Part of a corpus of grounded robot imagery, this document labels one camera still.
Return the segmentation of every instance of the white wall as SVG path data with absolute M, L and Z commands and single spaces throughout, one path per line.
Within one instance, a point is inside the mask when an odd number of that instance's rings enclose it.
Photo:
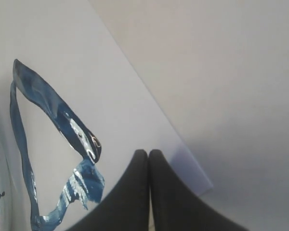
M 289 0 L 89 0 L 212 179 L 211 206 L 289 231 Z

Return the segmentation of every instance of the black object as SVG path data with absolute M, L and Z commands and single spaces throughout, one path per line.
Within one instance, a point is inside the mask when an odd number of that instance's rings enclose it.
M 156 231 L 246 231 L 196 197 L 160 150 L 149 155 L 149 178 Z
M 148 156 L 137 150 L 111 193 L 68 231 L 148 231 Z

